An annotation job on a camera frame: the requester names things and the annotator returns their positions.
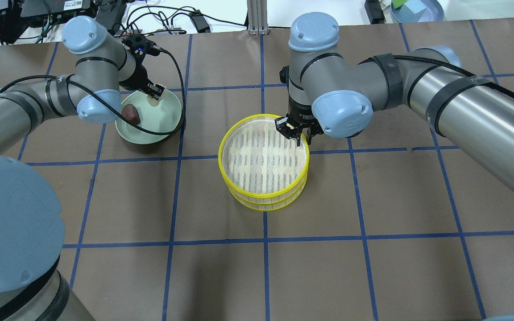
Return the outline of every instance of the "sticker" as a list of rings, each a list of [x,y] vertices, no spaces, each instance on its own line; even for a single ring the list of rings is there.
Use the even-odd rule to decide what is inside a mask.
[[[82,0],[71,0],[65,1],[65,6],[63,10],[73,10],[82,8]]]

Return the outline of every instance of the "green paper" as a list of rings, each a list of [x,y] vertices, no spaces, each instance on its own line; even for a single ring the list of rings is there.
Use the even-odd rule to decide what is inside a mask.
[[[392,6],[394,6],[394,9],[397,9],[398,7],[402,6],[402,4],[405,4],[408,2],[408,0],[392,0]]]

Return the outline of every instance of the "black power adapter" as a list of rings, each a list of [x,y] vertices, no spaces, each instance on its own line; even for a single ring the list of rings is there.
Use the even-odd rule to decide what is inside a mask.
[[[210,25],[207,24],[206,17],[203,16],[202,12],[199,10],[195,10],[194,12],[188,13],[190,16],[191,22],[194,24],[198,33],[210,33]]]

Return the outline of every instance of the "brown egg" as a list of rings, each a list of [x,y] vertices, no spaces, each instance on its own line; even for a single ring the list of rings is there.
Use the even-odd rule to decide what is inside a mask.
[[[134,125],[140,124],[140,116],[133,104],[127,104],[122,108],[122,116]]]

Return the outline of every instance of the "metal bracket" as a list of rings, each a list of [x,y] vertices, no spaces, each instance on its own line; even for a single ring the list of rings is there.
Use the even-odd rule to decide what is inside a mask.
[[[269,34],[267,24],[267,0],[247,0],[247,18],[250,35]]]

